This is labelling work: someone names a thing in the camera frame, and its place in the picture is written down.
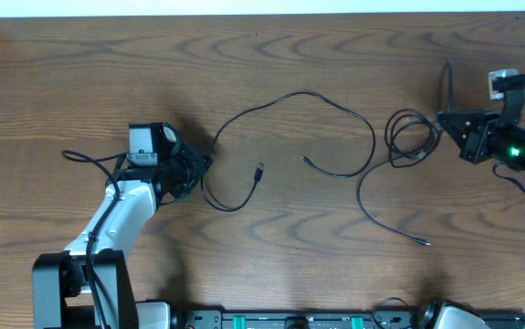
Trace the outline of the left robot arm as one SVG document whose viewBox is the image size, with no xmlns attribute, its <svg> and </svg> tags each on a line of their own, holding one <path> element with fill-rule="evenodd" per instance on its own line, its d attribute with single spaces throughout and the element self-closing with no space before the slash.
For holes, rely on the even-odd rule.
<svg viewBox="0 0 525 329">
<path fill-rule="evenodd" d="M 105 197 L 63 251 L 32 268 L 36 328 L 171 328 L 167 302 L 135 300 L 126 259 L 142 228 L 171 196 L 188 196 L 211 164 L 168 122 L 132 124 L 129 150 L 107 173 Z"/>
</svg>

